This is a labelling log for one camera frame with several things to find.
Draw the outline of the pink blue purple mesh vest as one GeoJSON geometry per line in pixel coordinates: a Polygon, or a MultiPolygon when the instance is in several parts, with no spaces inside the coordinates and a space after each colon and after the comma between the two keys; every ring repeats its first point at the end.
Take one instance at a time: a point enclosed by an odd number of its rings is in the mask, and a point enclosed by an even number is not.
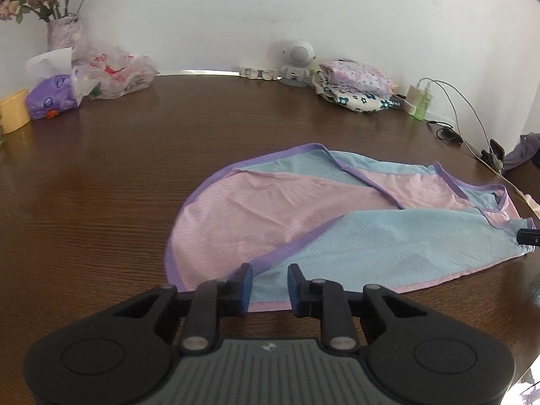
{"type": "Polygon", "coordinates": [[[308,143],[207,178],[180,209],[165,271],[187,292],[249,264],[251,310],[287,310],[291,264],[348,291],[407,293],[525,256],[517,234],[533,224],[503,185],[308,143]]]}

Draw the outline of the phone on stand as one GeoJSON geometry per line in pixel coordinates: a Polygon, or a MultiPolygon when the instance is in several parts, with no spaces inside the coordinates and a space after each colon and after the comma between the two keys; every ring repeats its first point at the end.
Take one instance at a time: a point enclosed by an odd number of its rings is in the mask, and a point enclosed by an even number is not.
{"type": "Polygon", "coordinates": [[[489,150],[481,151],[481,160],[496,172],[504,171],[505,151],[494,139],[489,141],[489,150]]]}

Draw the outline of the purple garment on chair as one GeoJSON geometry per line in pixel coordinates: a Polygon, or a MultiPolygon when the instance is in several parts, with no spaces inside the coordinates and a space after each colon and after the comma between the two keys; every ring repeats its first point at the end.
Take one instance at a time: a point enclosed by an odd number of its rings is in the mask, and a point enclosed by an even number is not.
{"type": "Polygon", "coordinates": [[[504,171],[510,171],[531,160],[540,147],[540,134],[522,134],[513,150],[504,157],[504,171]]]}

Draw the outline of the green liquid bottle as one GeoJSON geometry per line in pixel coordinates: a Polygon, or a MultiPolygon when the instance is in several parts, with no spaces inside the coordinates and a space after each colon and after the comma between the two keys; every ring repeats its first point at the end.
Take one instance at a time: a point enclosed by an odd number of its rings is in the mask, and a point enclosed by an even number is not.
{"type": "Polygon", "coordinates": [[[431,84],[432,81],[427,80],[426,86],[423,89],[419,89],[419,97],[414,112],[414,118],[418,121],[424,121],[426,118],[427,110],[432,100],[431,84]]]}

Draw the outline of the white power strip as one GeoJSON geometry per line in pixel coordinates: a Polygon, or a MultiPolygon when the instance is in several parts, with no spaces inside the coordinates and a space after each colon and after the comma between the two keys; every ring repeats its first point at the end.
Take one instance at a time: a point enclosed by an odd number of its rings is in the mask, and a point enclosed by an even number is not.
{"type": "MultiPolygon", "coordinates": [[[[414,118],[414,112],[415,112],[416,104],[419,97],[419,89],[421,88],[419,88],[418,86],[410,85],[408,92],[405,96],[406,101],[408,103],[408,108],[405,112],[411,115],[413,118],[414,118]]],[[[451,128],[454,128],[456,126],[456,124],[453,121],[451,121],[449,118],[437,115],[434,112],[432,112],[431,104],[427,110],[426,118],[424,119],[424,121],[421,121],[421,122],[431,123],[432,125],[449,126],[451,128]]]]}

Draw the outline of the black labelled box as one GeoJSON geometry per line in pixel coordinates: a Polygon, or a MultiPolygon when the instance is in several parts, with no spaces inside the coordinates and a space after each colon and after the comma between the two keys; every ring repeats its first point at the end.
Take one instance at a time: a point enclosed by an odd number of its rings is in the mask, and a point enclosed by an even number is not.
{"type": "Polygon", "coordinates": [[[393,95],[390,98],[390,103],[392,109],[406,111],[408,108],[408,103],[403,95],[393,95]]]}

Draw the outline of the folded white flower-print cloth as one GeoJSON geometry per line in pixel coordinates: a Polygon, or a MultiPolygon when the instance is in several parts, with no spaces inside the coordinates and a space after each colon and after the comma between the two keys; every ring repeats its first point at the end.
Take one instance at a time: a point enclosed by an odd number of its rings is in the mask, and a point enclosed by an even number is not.
{"type": "Polygon", "coordinates": [[[337,104],[352,112],[374,113],[397,106],[397,103],[391,98],[331,85],[321,71],[315,73],[312,77],[312,83],[317,95],[329,103],[337,104]]]}

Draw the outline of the folded purple floral cloth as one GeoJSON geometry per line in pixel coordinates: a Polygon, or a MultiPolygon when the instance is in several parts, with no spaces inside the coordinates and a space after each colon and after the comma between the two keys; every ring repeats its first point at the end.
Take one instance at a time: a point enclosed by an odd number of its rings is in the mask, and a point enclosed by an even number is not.
{"type": "Polygon", "coordinates": [[[379,97],[390,97],[393,81],[373,66],[351,59],[335,59],[319,64],[325,79],[336,85],[379,97]]]}

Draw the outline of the white plastic clip row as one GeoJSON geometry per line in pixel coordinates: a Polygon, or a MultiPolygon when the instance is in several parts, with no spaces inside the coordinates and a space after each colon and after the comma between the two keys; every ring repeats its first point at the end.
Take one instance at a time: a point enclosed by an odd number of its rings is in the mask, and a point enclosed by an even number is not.
{"type": "Polygon", "coordinates": [[[242,66],[239,70],[239,76],[245,79],[258,81],[279,80],[278,70],[270,68],[254,68],[249,66],[242,66]]]}

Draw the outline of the white round robot speaker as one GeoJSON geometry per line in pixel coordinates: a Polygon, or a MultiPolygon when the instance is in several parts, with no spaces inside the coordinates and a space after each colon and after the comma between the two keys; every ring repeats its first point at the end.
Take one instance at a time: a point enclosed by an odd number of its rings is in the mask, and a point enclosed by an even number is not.
{"type": "Polygon", "coordinates": [[[286,41],[279,81],[292,87],[309,87],[312,80],[310,68],[316,57],[315,49],[309,42],[301,39],[286,41]]]}

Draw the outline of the clear plastic bag red print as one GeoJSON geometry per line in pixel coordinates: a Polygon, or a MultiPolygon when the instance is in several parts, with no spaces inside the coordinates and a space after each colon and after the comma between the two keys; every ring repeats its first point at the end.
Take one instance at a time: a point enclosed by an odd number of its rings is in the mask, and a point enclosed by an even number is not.
{"type": "Polygon", "coordinates": [[[73,76],[83,97],[114,100],[149,88],[157,65],[146,55],[132,54],[92,37],[72,49],[73,76]]]}

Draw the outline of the purple tissue pack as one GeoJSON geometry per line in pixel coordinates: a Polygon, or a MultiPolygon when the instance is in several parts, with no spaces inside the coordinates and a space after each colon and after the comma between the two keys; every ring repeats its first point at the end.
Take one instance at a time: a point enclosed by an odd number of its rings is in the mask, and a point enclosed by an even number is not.
{"type": "Polygon", "coordinates": [[[80,102],[72,76],[69,75],[56,75],[41,81],[25,99],[32,121],[53,118],[62,112],[76,109],[80,102]]]}

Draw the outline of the yellow cup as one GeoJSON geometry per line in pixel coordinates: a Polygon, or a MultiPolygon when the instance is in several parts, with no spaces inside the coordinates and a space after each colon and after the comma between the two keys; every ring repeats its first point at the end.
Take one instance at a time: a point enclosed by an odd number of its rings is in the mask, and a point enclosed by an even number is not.
{"type": "Polygon", "coordinates": [[[28,90],[19,90],[1,100],[1,125],[11,134],[30,122],[26,99],[28,90]]]}

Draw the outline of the flower vase with pink flowers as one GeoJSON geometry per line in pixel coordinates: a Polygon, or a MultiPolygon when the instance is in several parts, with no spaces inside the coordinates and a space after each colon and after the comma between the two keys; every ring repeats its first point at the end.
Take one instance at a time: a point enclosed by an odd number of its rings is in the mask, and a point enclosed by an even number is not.
{"type": "Polygon", "coordinates": [[[20,24],[34,14],[47,24],[48,51],[74,48],[84,36],[80,12],[86,0],[70,10],[72,0],[1,0],[1,20],[20,24]]]}

